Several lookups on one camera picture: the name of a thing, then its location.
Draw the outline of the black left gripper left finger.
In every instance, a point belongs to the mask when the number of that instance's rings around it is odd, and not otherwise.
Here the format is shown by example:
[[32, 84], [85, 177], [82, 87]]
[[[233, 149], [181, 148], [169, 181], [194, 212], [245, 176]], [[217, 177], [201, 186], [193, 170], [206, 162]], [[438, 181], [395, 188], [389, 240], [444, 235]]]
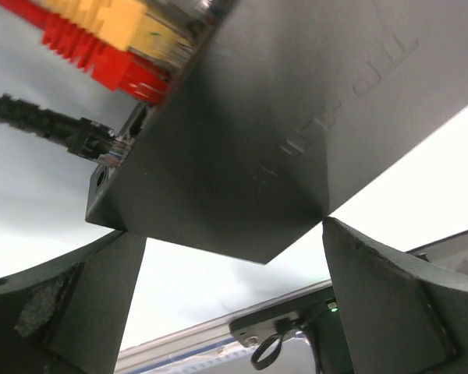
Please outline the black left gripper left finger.
[[145, 246], [113, 231], [0, 277], [0, 373], [112, 373]]

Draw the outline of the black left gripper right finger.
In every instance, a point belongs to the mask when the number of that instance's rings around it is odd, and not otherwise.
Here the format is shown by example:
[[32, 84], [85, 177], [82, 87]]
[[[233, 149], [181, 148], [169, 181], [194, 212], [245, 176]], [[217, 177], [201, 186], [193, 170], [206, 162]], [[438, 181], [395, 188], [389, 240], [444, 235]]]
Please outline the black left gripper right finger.
[[355, 372], [468, 373], [468, 275], [333, 217], [323, 243]]

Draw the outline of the black network switch box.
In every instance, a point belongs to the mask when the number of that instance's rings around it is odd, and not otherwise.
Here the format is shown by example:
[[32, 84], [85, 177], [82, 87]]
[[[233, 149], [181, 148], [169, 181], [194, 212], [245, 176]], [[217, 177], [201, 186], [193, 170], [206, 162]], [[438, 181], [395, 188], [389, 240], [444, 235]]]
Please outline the black network switch box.
[[86, 219], [268, 263], [468, 105], [468, 1], [236, 1]]

